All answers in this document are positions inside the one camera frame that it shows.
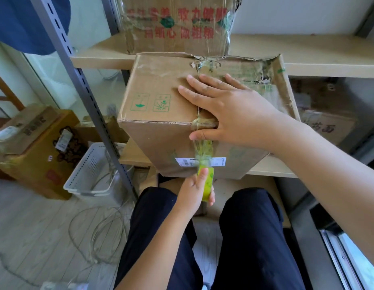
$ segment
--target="leg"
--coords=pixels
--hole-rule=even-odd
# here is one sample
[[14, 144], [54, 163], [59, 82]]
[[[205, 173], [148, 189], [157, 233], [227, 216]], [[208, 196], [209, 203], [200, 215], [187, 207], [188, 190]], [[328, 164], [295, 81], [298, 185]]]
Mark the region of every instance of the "leg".
[[212, 290], [305, 289], [282, 221], [279, 207], [266, 190], [235, 192], [219, 218], [223, 242]]
[[[146, 249], [161, 223], [170, 213], [176, 198], [175, 194], [165, 188], [149, 187], [142, 192], [132, 213], [131, 229], [118, 265], [114, 287], [121, 282]], [[180, 241], [168, 290], [202, 289], [203, 276], [192, 251], [195, 241], [196, 234], [190, 221]]]

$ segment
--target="white shipping label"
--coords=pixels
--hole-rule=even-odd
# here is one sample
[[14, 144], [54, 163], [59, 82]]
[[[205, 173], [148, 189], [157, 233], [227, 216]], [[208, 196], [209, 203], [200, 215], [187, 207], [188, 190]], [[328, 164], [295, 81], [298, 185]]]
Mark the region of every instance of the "white shipping label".
[[[175, 158], [180, 167], [198, 167], [199, 161], [195, 158]], [[211, 158], [211, 167], [222, 167], [226, 164], [226, 158]]]
[[73, 134], [70, 131], [64, 129], [64, 131], [62, 131], [61, 136], [59, 137], [57, 144], [55, 145], [55, 148], [57, 150], [65, 152], [72, 137]]
[[18, 133], [19, 128], [15, 126], [8, 126], [7, 128], [4, 128], [0, 131], [0, 140], [6, 140], [9, 139], [11, 136]]

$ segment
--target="person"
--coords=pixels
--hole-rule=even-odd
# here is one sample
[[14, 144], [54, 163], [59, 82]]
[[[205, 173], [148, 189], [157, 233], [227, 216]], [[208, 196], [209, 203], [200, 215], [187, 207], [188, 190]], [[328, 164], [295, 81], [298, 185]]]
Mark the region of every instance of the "person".
[[[374, 170], [230, 75], [225, 80], [189, 75], [191, 89], [179, 86], [183, 97], [219, 121], [217, 129], [194, 131], [190, 139], [274, 153], [374, 265]], [[207, 173], [206, 168], [186, 178], [177, 197], [157, 187], [143, 191], [118, 267], [117, 290], [202, 289], [192, 251], [196, 235], [191, 218], [201, 203]], [[214, 201], [212, 192], [209, 203]], [[223, 208], [219, 226], [223, 243], [213, 290], [305, 288], [283, 237], [279, 208], [265, 190], [235, 192]]]

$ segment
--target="wooden shelf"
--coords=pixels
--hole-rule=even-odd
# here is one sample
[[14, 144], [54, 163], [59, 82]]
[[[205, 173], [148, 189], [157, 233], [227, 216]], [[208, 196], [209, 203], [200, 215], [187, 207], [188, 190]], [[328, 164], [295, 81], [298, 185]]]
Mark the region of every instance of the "wooden shelf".
[[[122, 52], [118, 33], [71, 57], [76, 68], [127, 69], [135, 55]], [[232, 34], [230, 55], [265, 58], [282, 54], [288, 75], [374, 78], [374, 42], [346, 35]]]
[[[119, 162], [125, 165], [135, 165], [139, 167], [152, 166], [151, 161], [141, 151], [133, 140], [128, 140], [122, 151]], [[262, 175], [274, 177], [297, 178], [297, 176], [278, 158], [267, 155], [257, 165], [255, 165], [248, 175]]]

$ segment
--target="person's right hand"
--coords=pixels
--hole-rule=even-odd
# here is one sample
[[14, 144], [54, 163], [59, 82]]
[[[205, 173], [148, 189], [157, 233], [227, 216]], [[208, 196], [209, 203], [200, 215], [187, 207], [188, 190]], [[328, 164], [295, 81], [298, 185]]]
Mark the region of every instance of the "person's right hand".
[[178, 90], [188, 101], [211, 112], [219, 125], [218, 129], [192, 132], [191, 140], [226, 141], [274, 153], [279, 139], [285, 137], [285, 129], [298, 123], [229, 74], [225, 76], [228, 83], [202, 74], [199, 79], [202, 82], [187, 76], [187, 82], [197, 92], [181, 85]]

